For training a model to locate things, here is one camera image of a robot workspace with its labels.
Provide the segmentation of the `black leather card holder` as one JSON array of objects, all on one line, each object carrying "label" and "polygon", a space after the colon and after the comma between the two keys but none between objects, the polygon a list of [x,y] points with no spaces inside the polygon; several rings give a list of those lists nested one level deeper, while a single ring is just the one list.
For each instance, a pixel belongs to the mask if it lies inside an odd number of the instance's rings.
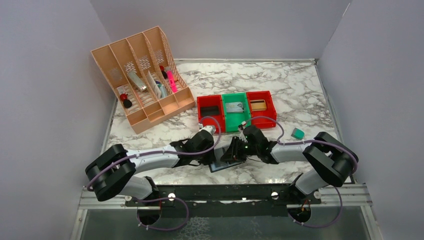
[{"label": "black leather card holder", "polygon": [[229,148],[229,145],[225,145],[214,150],[215,159],[212,161],[212,163],[209,164],[209,170],[211,173],[222,171],[224,169],[241,165],[243,163],[242,161],[234,161],[234,162],[221,161],[221,157],[228,150],[228,148]]}]

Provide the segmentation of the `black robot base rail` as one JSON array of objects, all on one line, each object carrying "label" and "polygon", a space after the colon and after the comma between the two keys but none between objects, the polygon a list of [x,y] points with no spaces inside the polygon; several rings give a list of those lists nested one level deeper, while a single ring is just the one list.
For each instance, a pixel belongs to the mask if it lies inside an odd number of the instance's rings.
[{"label": "black robot base rail", "polygon": [[142,215],[157,213],[162,218],[191,217],[286,217],[287,209],[319,205],[317,190],[306,197],[290,193],[288,183],[158,185],[154,198],[142,203],[128,197],[125,206],[136,207]]}]

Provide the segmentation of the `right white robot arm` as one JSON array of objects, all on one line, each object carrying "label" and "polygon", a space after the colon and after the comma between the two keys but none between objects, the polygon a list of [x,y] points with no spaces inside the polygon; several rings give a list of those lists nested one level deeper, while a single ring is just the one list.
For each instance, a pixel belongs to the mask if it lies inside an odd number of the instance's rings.
[{"label": "right white robot arm", "polygon": [[326,186],[341,187],[358,168],[358,156],[327,132],[313,139],[279,143],[268,140],[261,129],[247,126],[232,138],[221,162],[244,162],[256,156],[265,164],[309,162],[312,169],[298,176],[288,190],[289,199],[300,204],[309,194]]}]

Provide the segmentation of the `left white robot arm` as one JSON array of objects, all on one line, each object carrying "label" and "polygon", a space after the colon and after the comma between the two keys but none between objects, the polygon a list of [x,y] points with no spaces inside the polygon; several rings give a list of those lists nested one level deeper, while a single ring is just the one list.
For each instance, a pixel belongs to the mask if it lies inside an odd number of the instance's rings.
[{"label": "left white robot arm", "polygon": [[115,144],[86,167],[89,180],[86,189],[94,192],[100,202],[124,195],[152,205],[157,200],[158,189],[151,177],[137,174],[189,166],[194,161],[200,165],[210,164],[215,159],[215,131],[214,126],[207,125],[191,138],[150,150],[127,150],[122,144]]}]

